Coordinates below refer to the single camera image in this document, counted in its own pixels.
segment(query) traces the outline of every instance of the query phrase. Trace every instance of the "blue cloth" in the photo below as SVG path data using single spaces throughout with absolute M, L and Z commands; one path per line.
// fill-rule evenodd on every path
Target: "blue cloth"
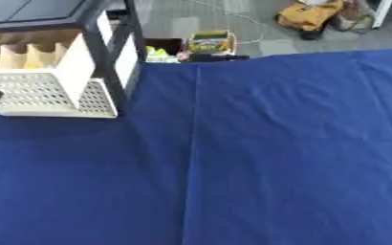
M 392 51 L 147 64 L 126 106 L 0 117 L 0 245 L 392 244 Z

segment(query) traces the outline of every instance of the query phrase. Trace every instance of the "bag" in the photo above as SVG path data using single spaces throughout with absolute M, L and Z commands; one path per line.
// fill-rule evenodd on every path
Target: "bag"
M 342 8 L 341 1 L 331 1 L 319 6 L 295 3 L 278 14 L 277 22 L 284 27 L 302 31 L 316 31 L 322 29 L 325 22 Z

